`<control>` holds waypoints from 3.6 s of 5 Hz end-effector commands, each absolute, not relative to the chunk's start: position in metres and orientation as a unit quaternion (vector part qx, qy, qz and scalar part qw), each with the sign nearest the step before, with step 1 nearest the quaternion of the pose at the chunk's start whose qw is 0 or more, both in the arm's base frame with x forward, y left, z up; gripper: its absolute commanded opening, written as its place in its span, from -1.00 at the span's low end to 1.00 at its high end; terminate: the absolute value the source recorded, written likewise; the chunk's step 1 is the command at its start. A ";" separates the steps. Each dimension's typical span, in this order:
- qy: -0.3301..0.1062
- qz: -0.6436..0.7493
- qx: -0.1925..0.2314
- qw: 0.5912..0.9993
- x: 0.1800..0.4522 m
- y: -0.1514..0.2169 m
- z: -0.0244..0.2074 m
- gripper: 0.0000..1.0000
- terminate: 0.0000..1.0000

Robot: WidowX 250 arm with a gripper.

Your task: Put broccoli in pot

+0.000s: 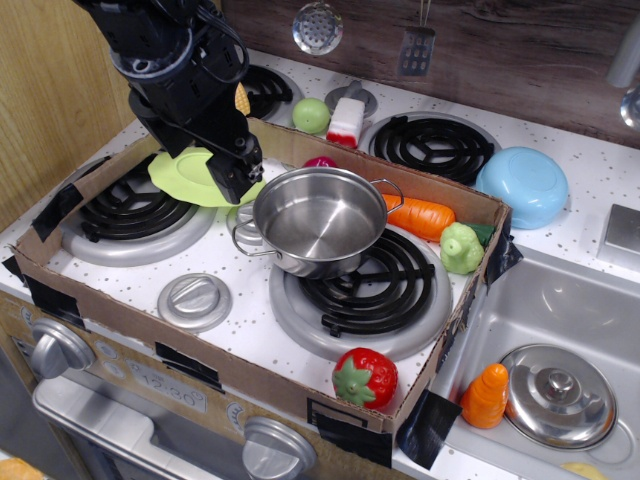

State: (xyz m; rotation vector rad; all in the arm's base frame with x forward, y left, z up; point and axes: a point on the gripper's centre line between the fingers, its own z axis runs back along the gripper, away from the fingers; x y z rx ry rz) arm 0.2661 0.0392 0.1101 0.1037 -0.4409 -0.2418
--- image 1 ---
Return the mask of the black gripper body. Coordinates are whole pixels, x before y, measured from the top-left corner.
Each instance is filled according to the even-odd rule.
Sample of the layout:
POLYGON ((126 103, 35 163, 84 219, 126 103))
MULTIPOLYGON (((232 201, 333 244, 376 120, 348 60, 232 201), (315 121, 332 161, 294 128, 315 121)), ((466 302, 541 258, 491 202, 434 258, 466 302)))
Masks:
POLYGON ((178 75, 160 82, 130 79, 129 105, 161 146, 177 155, 197 142, 241 163, 252 149, 260 149, 246 117, 235 107, 235 90, 242 74, 178 75))

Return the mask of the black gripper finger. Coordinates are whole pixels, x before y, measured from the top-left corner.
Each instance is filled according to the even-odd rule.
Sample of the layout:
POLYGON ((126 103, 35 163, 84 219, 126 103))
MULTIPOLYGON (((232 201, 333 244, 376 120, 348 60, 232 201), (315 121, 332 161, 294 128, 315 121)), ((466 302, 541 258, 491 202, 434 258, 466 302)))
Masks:
POLYGON ((239 204, 250 189, 250 178, 242 170, 241 163, 226 154, 214 154, 206 167, 223 197, 231 204, 239 204))
POLYGON ((263 176, 263 166, 262 166, 263 155, 260 149, 252 149, 245 157, 244 163, 246 166, 246 176, 252 183, 257 183, 262 180, 263 176))

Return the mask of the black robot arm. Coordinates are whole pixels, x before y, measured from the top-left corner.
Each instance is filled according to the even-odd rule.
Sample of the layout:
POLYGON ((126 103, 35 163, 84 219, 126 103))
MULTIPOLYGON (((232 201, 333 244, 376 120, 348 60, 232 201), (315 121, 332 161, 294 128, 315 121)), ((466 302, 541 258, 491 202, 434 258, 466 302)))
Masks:
POLYGON ((263 174, 262 151, 236 105, 250 66, 239 35, 211 1, 80 1, 126 79, 129 105, 171 156, 193 144, 223 197, 240 202, 263 174))

